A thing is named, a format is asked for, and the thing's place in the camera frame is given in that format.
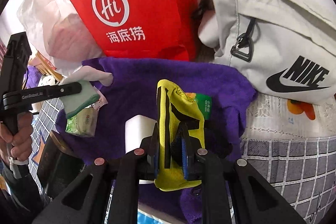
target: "silver bolt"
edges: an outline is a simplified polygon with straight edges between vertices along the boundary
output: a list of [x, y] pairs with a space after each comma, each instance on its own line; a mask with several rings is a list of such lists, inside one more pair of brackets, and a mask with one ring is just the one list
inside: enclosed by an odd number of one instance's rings
[[200, 148], [197, 150], [197, 154], [202, 155], [202, 156], [206, 155], [207, 153], [208, 153], [208, 150], [204, 148]]
[[137, 148], [134, 150], [134, 154], [136, 154], [137, 156], [141, 156], [145, 154], [145, 150], [143, 150], [142, 148]]
[[94, 160], [95, 165], [103, 165], [105, 160], [103, 158], [97, 158]]
[[237, 164], [241, 167], [244, 167], [244, 166], [247, 165], [247, 161], [244, 160], [244, 159], [239, 159], [239, 160], [237, 160]]

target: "nike logo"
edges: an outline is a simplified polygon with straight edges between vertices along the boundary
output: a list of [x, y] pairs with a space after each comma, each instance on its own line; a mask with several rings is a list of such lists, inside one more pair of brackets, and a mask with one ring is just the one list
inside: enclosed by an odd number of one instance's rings
[[[269, 89], [274, 92], [287, 93], [330, 88], [329, 86], [319, 87], [319, 83], [324, 80], [324, 76], [327, 75], [329, 71], [315, 62], [312, 62], [309, 59], [305, 59], [302, 56], [299, 56], [293, 66], [290, 67], [284, 76], [282, 76], [286, 70], [288, 69], [276, 73], [266, 80], [266, 85]], [[284, 85], [280, 82], [280, 77], [286, 79], [291, 77], [290, 80], [305, 86]]]

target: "red bag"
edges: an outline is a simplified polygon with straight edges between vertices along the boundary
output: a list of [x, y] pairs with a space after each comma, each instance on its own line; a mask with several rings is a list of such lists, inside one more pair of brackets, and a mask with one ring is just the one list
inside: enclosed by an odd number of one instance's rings
[[71, 0], [107, 56], [196, 57], [197, 0]]

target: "orange flower decoration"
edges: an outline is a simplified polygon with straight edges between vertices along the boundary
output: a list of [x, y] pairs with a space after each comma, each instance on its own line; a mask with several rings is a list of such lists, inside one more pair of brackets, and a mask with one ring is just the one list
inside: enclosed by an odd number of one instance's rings
[[299, 115], [305, 112], [309, 120], [315, 120], [315, 112], [312, 104], [288, 99], [287, 108], [290, 113]]

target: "person's arm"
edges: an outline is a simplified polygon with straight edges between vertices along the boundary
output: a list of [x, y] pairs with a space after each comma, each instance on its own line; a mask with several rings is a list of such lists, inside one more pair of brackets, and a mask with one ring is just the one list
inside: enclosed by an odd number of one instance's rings
[[11, 191], [11, 202], [14, 204], [17, 213], [22, 216], [23, 223], [31, 223], [42, 211], [43, 203], [31, 174], [21, 179], [14, 178], [13, 172], [9, 169], [7, 143], [14, 146], [11, 150], [13, 157], [20, 161], [27, 160], [32, 152], [30, 136], [33, 132], [32, 118], [30, 112], [20, 116], [18, 119], [19, 132], [14, 137], [4, 124], [0, 124], [0, 154], [4, 163], [3, 177]]

